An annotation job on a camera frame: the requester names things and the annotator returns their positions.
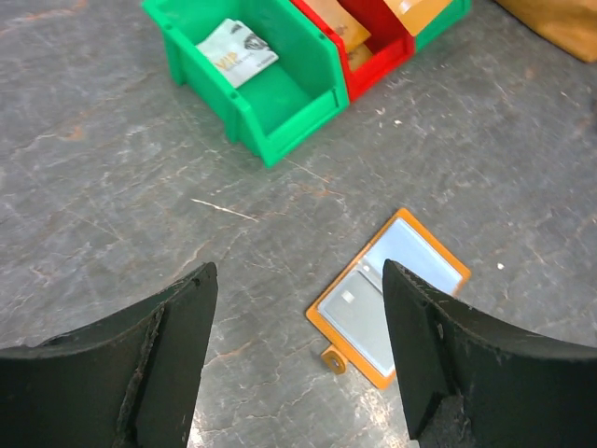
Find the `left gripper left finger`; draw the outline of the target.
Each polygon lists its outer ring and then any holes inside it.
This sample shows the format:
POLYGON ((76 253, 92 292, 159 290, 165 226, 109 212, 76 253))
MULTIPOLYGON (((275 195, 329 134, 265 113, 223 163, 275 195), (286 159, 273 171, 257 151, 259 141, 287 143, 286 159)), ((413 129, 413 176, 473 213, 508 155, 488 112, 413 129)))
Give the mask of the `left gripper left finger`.
POLYGON ((205 263, 162 291, 1 353, 5 447, 184 447, 217 299, 205 263))

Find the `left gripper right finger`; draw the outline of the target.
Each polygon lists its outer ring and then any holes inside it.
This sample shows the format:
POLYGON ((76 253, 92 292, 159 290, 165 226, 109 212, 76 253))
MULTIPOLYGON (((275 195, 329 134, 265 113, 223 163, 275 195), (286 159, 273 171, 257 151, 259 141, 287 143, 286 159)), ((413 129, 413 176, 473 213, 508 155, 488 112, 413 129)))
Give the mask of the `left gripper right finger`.
POLYGON ((593 447, 596 350, 508 324, 388 259, 385 315, 410 438, 470 447, 593 447))

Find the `orange leather card holder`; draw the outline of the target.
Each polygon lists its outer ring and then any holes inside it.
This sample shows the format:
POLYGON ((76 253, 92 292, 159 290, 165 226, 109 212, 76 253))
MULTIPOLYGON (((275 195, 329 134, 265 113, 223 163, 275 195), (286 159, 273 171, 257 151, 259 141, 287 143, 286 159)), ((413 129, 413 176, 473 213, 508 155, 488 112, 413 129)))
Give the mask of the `orange leather card holder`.
POLYGON ((379 389, 396 377, 382 295, 387 259, 451 295, 471 276, 410 211, 401 208, 307 309, 307 319, 330 342, 321 355, 326 365, 337 375, 354 365, 379 389))

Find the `tan patterned card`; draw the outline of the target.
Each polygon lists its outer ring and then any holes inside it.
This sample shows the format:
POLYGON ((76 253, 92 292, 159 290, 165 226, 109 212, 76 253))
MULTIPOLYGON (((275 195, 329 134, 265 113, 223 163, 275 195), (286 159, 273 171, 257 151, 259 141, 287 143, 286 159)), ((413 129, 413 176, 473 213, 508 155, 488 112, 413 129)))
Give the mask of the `tan patterned card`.
POLYGON ((384 0, 412 36, 417 36, 450 3, 451 0, 384 0))

